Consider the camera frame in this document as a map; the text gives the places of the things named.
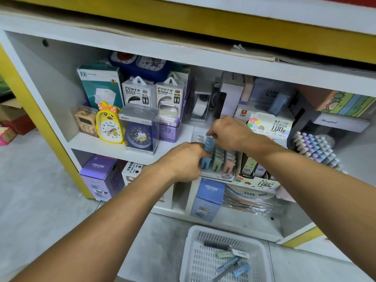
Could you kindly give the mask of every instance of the blue box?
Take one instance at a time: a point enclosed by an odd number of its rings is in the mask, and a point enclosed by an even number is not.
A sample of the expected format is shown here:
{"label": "blue box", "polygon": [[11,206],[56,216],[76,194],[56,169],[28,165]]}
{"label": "blue box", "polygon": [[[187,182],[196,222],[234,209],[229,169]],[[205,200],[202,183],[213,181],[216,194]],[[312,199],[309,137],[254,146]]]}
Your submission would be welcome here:
{"label": "blue box", "polygon": [[211,223],[222,207],[225,187],[223,182],[201,178],[191,216]]}

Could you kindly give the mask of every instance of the basket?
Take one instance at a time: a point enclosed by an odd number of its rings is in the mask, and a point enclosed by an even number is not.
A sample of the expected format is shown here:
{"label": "basket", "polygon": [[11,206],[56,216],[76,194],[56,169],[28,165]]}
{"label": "basket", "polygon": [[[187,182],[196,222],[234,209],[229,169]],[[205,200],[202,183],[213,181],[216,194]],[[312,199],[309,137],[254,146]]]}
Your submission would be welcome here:
{"label": "basket", "polygon": [[204,241],[228,244],[250,254],[247,262],[251,270],[248,273],[238,278],[235,278],[232,273],[227,273],[220,280],[221,282],[271,282],[270,265],[261,242],[201,226],[193,226],[188,232],[180,270],[180,282],[209,282],[218,275],[217,267],[230,260],[230,258],[218,258],[215,253],[219,250],[204,246]]}

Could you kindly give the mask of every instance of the shelving unit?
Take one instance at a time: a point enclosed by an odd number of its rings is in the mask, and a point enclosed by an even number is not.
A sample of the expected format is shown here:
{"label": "shelving unit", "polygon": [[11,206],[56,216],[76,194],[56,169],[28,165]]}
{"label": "shelving unit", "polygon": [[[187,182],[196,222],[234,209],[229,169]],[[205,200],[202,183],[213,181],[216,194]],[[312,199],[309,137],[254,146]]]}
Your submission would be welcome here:
{"label": "shelving unit", "polygon": [[[93,18],[77,15],[67,20],[59,12],[51,17],[45,12],[20,13],[0,7],[0,42],[77,170],[81,170],[94,153],[151,164],[179,143],[190,142],[195,131],[207,131],[210,127],[210,122],[185,121],[178,142],[160,142],[154,155],[126,151],[124,145],[109,144],[79,133],[72,111],[83,103],[83,87],[76,68],[105,58],[110,50],[187,63],[192,66],[193,76],[211,80],[227,70],[376,97],[376,75],[372,73],[338,72],[321,65],[307,67],[253,59],[234,54],[228,41],[221,39],[200,39],[198,35]],[[356,170],[356,177],[373,185],[376,179],[369,168],[374,165],[376,156],[375,131],[372,125],[356,139],[349,139],[347,146],[335,151],[345,167]],[[365,172],[354,162],[365,162]],[[275,242],[286,241],[314,227],[295,203],[288,204],[283,217],[273,220],[221,208],[213,223],[205,223],[190,217],[197,183],[196,180],[175,194],[171,210],[154,207],[153,212]]]}

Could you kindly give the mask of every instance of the pink box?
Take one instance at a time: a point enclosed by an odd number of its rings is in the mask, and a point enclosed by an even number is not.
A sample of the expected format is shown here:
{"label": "pink box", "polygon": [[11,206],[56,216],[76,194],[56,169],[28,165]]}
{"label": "pink box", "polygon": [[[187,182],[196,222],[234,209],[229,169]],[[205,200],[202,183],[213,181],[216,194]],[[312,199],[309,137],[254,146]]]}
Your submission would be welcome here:
{"label": "pink box", "polygon": [[11,128],[0,127],[0,146],[7,146],[16,135],[16,132]]}

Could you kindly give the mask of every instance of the floor tile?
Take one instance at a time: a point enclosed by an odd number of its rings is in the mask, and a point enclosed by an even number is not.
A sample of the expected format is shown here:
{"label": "floor tile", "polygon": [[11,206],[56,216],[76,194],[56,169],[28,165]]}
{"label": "floor tile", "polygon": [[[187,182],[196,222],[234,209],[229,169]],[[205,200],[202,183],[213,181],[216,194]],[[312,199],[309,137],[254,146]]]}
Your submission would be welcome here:
{"label": "floor tile", "polygon": [[33,261],[90,215],[85,199],[40,134],[0,147],[0,276]]}
{"label": "floor tile", "polygon": [[371,282],[350,262],[294,250],[270,242],[275,282]]}

